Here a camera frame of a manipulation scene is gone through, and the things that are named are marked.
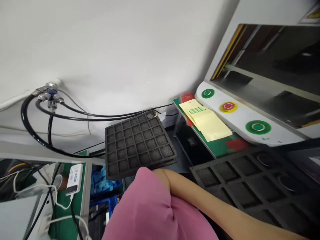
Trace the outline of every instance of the dark gray foam tray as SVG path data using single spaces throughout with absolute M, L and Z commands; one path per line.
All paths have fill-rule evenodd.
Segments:
M 152 170 L 176 162 L 176 150 L 152 110 L 105 131 L 107 179 L 135 175 L 140 167 Z
M 190 167 L 222 201 L 310 239 L 320 229 L 320 186 L 266 145 Z

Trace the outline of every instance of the blue fitting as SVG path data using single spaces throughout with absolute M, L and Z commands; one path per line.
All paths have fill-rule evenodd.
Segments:
M 49 89 L 49 90 L 48 90 L 48 93 L 49 93 L 51 96 L 53 96 L 53 95 L 57 94 L 58 92 L 57 92 L 57 90 Z

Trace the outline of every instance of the green button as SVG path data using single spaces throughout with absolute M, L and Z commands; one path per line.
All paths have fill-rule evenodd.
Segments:
M 255 123 L 251 126 L 254 130 L 257 130 L 257 131 L 262 131 L 264 129 L 266 129 L 266 127 L 261 124 L 261 123 Z
M 211 98 L 214 95 L 214 90 L 212 88 L 208 88 L 204 90 L 201 94 L 203 98 Z
M 265 121 L 253 120 L 246 124 L 246 129 L 253 134 L 262 135 L 271 131 L 271 125 Z

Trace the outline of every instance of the power adapter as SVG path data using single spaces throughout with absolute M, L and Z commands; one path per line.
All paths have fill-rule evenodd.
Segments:
M 81 189 L 83 164 L 79 163 L 70 168 L 66 196 L 78 193 Z

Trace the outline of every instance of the red emergency stop button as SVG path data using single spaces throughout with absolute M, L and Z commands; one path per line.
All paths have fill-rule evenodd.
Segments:
M 234 103 L 232 102 L 226 102 L 223 104 L 223 109 L 224 110 L 231 110 L 232 108 L 234 108 Z
M 238 105 L 234 102 L 225 102 L 220 106 L 220 111 L 224 113 L 232 113 L 238 109 Z

